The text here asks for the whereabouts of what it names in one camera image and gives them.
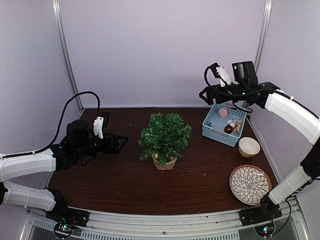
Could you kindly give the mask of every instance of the small green plant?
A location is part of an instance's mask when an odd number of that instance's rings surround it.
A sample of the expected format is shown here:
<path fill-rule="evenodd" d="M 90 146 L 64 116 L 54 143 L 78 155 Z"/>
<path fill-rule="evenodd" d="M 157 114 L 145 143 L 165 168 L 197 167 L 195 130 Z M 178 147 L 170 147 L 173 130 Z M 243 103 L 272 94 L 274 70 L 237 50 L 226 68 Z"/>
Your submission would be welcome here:
<path fill-rule="evenodd" d="M 170 162 L 173 158 L 182 158 L 180 149 L 188 146 L 191 126 L 184 125 L 179 114 L 152 114 L 149 126 L 141 132 L 139 145 L 144 148 L 140 160 L 146 160 L 155 154 L 160 165 Z"/>

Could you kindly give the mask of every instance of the floral pattern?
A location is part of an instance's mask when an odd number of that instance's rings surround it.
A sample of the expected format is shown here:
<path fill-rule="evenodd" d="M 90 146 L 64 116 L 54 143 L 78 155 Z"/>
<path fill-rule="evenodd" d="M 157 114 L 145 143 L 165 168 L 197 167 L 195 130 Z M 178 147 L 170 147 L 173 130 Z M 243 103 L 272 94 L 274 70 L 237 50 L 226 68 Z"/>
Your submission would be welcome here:
<path fill-rule="evenodd" d="M 269 192 L 269 177 L 255 166 L 237 167 L 230 177 L 233 194 L 243 203 L 259 205 L 261 198 Z"/>

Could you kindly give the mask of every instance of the white bowl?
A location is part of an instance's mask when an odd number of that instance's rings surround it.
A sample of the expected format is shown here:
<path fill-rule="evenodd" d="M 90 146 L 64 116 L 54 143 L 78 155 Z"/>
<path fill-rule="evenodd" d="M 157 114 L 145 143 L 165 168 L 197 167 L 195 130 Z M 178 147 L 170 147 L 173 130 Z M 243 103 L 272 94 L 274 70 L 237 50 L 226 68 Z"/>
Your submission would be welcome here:
<path fill-rule="evenodd" d="M 243 137 L 239 140 L 238 149 L 242 157 L 250 159 L 260 152 L 260 145 L 251 137 Z"/>

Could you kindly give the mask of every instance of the burlap pot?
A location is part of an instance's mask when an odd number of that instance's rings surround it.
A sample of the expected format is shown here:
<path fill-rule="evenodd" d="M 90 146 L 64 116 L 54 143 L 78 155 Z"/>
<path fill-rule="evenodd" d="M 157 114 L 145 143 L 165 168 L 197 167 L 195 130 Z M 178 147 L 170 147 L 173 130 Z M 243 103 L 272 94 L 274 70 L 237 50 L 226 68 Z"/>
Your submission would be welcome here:
<path fill-rule="evenodd" d="M 176 164 L 177 158 L 173 158 L 171 161 L 166 162 L 164 166 L 160 165 L 159 162 L 155 159 L 154 155 L 152 155 L 153 163 L 158 170 L 172 170 Z"/>

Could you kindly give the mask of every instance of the dark wooden table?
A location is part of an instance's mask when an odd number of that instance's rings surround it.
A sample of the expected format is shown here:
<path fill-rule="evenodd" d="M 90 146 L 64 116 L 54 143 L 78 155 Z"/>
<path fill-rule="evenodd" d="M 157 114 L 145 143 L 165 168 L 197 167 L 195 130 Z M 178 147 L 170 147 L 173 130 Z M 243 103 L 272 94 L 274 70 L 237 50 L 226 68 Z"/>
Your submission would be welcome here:
<path fill-rule="evenodd" d="M 202 136 L 202 122 L 209 108 L 116 108 L 110 113 L 107 132 L 128 136 L 118 155 L 99 154 L 85 167 L 73 166 L 55 172 L 49 187 L 59 190 L 72 207 L 122 214 L 175 215 L 212 213 L 248 207 L 231 192 L 229 177 L 240 165 L 255 165 L 277 184 L 261 150 L 251 159 L 230 147 Z M 82 119 L 90 124 L 95 109 L 86 109 Z M 182 150 L 173 170 L 160 171 L 152 160 L 140 161 L 138 139 L 152 113 L 178 113 L 192 127 L 189 146 Z M 248 122 L 242 137 L 256 138 Z"/>

